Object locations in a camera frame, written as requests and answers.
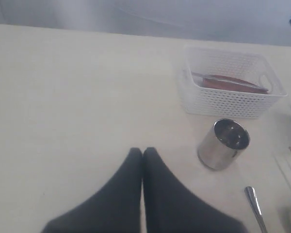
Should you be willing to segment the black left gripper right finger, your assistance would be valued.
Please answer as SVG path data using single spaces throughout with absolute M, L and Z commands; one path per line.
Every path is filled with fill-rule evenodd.
M 157 150 L 143 154 L 143 190 L 149 233 L 246 233 L 239 220 L 213 208 L 187 189 Z

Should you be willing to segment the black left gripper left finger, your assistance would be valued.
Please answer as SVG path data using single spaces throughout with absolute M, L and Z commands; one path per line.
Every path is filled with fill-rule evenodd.
M 88 200 L 49 221 L 45 233 L 138 233 L 141 230 L 142 159 L 131 148 L 109 181 Z

